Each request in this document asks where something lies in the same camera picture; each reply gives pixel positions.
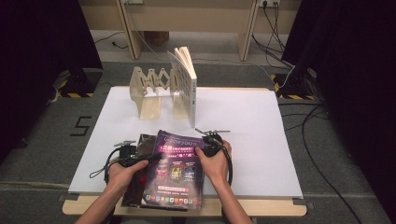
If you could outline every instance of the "hand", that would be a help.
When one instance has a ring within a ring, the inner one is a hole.
[[[112,190],[122,196],[128,189],[134,173],[145,168],[149,161],[140,161],[130,167],[123,167],[119,163],[114,163],[108,170],[108,183],[105,190]]]
[[[223,140],[223,145],[227,148],[228,154],[230,154],[231,157],[232,148],[230,143]],[[212,183],[214,181],[227,182],[228,163],[221,150],[213,157],[207,157],[200,148],[196,148],[195,151],[201,160],[205,174]]]

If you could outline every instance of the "person's left hand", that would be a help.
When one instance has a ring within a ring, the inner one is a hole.
[[[145,168],[148,164],[149,161],[140,161],[133,166],[125,168],[115,162],[108,170],[109,179],[106,190],[114,190],[122,196],[128,189],[128,185],[131,183],[134,173]]]

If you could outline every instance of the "black partition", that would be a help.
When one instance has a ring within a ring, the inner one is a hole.
[[[317,72],[332,120],[392,222],[396,222],[395,12],[392,0],[378,5],[303,0],[283,56],[303,65],[302,73],[308,67]],[[323,13],[336,16],[325,34],[312,36],[322,25],[317,18]],[[308,41],[311,38],[321,42]],[[309,54],[305,61],[304,53]]]
[[[25,137],[64,71],[102,69],[78,0],[0,2],[0,161]]]

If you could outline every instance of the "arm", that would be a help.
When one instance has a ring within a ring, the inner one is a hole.
[[[104,221],[127,190],[134,173],[145,168],[148,164],[148,161],[140,161],[128,168],[124,168],[118,163],[111,165],[109,181],[105,190],[77,220],[76,224],[101,223]]]
[[[230,144],[227,141],[223,141],[223,145],[231,155],[232,148]],[[208,158],[200,148],[196,148],[196,153],[201,160],[205,174],[209,177],[216,193],[219,195],[224,213],[230,222],[238,224],[252,223],[248,214],[233,194],[233,190],[228,185],[228,164],[224,153],[220,151],[214,157],[210,158]]]

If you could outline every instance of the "white book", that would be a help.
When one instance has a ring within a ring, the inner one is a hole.
[[[168,56],[172,68],[177,74],[177,82],[180,88],[179,96],[189,117],[190,126],[195,128],[197,76],[189,49],[187,47],[176,48],[175,54],[168,51]]]

